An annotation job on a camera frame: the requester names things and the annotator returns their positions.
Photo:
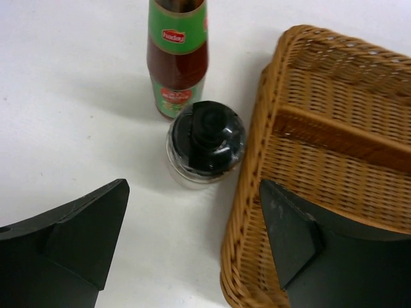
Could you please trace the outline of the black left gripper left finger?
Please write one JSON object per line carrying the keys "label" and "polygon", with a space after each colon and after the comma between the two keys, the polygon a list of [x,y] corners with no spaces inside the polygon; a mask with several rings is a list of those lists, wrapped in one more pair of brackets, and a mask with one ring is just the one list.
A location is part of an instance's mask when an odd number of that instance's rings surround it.
{"label": "black left gripper left finger", "polygon": [[116,179],[1,227],[1,307],[94,307],[110,271],[130,188]]}

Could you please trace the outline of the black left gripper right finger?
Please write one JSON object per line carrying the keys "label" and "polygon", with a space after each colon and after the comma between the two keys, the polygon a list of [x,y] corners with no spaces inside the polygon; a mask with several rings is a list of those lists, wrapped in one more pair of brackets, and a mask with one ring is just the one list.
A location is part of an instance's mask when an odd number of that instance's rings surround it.
{"label": "black left gripper right finger", "polygon": [[259,186],[291,307],[409,307],[410,236],[346,218],[278,183]]}

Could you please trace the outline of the small black-capped glass jar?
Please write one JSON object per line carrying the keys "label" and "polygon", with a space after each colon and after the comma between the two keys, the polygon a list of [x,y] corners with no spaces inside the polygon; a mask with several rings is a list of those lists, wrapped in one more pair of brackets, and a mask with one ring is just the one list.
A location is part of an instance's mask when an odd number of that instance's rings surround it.
{"label": "small black-capped glass jar", "polygon": [[166,155],[172,178],[188,189],[220,182],[240,164],[246,129],[239,115],[216,101],[184,107],[166,136]]}

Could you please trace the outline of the red sauce bottle green label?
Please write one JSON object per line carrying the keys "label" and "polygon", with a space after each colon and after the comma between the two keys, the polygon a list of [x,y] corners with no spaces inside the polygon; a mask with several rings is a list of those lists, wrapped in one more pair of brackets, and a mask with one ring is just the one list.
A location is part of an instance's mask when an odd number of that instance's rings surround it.
{"label": "red sauce bottle green label", "polygon": [[208,64],[207,2],[150,1],[147,66],[163,116],[201,100]]}

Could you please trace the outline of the brown wicker divided tray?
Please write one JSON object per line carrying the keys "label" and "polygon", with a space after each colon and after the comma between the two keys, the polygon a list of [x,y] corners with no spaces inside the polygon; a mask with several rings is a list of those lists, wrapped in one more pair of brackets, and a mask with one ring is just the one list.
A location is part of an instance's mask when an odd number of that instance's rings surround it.
{"label": "brown wicker divided tray", "polygon": [[259,200],[263,179],[348,218],[410,231],[410,57],[293,26],[264,68],[221,249],[232,307],[288,307]]}

